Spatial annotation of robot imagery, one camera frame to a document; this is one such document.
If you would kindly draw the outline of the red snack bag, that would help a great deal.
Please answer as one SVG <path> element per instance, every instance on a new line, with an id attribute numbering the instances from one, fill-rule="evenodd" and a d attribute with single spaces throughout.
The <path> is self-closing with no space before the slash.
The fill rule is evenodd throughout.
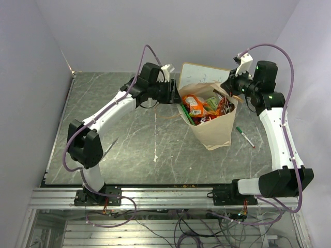
<path id="1" fill-rule="evenodd" d="M 195 125 L 199 125 L 208 121 L 211 121 L 217 117 L 226 115 L 231 113 L 232 111 L 235 110 L 235 105 L 230 102 L 226 97 L 224 97 L 223 99 L 221 99 L 216 112 L 216 115 L 210 115 L 210 116 L 206 116 L 206 117 L 202 117 L 202 118 L 195 118 L 195 117 L 191 117 L 195 123 Z"/>

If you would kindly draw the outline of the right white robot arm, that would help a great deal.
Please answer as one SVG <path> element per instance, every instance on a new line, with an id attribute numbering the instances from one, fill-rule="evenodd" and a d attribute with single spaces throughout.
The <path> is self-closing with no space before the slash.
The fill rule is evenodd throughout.
<path id="1" fill-rule="evenodd" d="M 250 98 L 254 111 L 265 129 L 271 155 L 272 171 L 258 178 L 240 179 L 237 187 L 228 191 L 229 201 L 240 204 L 246 195 L 265 198 L 295 197 L 314 178 L 313 170 L 305 168 L 295 149 L 285 111 L 285 97 L 275 91 L 278 67 L 274 62 L 257 62 L 253 76 L 249 75 L 252 60 L 237 59 L 238 67 L 230 71 L 221 83 L 231 97 L 243 94 Z"/>

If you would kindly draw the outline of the orange mango snack bag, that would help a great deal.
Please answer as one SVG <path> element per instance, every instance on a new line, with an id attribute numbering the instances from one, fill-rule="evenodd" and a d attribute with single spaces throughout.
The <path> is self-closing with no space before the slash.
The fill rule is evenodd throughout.
<path id="1" fill-rule="evenodd" d="M 186 95 L 182 97 L 184 106 L 189 108 L 188 113 L 191 117 L 202 118 L 210 115 L 216 115 L 212 107 L 201 97 L 195 95 Z"/>

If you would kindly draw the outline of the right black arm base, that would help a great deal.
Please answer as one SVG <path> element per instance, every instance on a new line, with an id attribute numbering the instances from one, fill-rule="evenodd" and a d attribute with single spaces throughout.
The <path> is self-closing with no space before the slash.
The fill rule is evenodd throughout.
<path id="1" fill-rule="evenodd" d="M 257 205 L 258 201 L 253 195 L 242 195 L 236 185 L 221 184 L 214 187 L 207 197 L 213 200 L 214 206 Z"/>

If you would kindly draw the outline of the yellow green snack packet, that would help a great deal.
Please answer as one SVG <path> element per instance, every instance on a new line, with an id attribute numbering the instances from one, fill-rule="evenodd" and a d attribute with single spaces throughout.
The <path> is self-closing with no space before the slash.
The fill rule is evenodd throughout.
<path id="1" fill-rule="evenodd" d="M 219 97 L 213 96 L 205 101 L 213 111 L 216 111 L 221 100 L 219 99 Z"/>

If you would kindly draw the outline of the beige paper bag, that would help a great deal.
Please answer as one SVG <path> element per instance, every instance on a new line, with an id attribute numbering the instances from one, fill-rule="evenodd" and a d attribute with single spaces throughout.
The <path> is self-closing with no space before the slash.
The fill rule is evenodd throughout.
<path id="1" fill-rule="evenodd" d="M 197 83 L 189 84 L 179 90 L 179 95 L 182 97 L 186 95 L 195 95 L 207 100 L 210 97 L 217 97 L 213 92 L 214 89 L 221 92 L 225 97 L 235 105 L 235 110 L 229 114 L 217 117 L 211 121 L 199 124 L 191 125 L 181 107 L 181 104 L 177 106 L 178 113 L 172 116 L 162 116 L 158 110 L 155 110 L 157 116 L 163 119 L 173 119 L 180 117 L 189 129 L 194 133 L 195 137 L 204 145 L 207 150 L 214 150 L 224 146 L 231 145 L 231 134 L 234 125 L 236 110 L 238 106 L 239 97 L 229 96 L 225 90 L 220 87 L 220 82 L 214 83 Z"/>

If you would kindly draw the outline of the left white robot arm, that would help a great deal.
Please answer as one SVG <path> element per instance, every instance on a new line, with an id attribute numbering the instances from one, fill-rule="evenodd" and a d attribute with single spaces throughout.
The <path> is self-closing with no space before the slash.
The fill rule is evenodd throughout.
<path id="1" fill-rule="evenodd" d="M 138 75 L 124 84 L 116 96 L 98 112 L 69 124 L 64 154 L 70 155 L 83 180 L 83 192 L 93 205 L 100 205 L 106 197 L 106 184 L 99 163 L 107 153 L 102 138 L 111 125 L 148 99 L 160 104 L 181 104 L 176 81 L 171 78 L 172 64 L 159 66 L 145 63 Z"/>

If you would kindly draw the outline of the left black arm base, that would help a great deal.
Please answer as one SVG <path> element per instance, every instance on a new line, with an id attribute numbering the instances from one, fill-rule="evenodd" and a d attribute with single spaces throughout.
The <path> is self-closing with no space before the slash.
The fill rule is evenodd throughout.
<path id="1" fill-rule="evenodd" d="M 111 187 L 104 185 L 101 188 L 101 193 L 106 196 L 92 193 L 91 191 L 83 188 L 76 191 L 73 204 L 75 206 L 120 206 L 122 191 L 118 187 Z"/>

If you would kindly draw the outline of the large green Chiaba chips bag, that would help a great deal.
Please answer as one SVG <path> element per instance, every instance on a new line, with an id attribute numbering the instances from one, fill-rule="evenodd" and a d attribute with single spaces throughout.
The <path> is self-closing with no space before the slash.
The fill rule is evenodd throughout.
<path id="1" fill-rule="evenodd" d="M 194 123 L 193 119 L 191 118 L 191 116 L 189 115 L 189 113 L 188 113 L 186 107 L 185 107 L 183 104 L 181 104 L 181 107 L 182 107 L 182 109 L 183 109 L 183 111 L 184 111 L 184 113 L 185 113 L 185 115 L 186 115 L 186 117 L 187 117 L 189 123 L 190 123 L 191 125 L 195 126 L 195 123 Z"/>

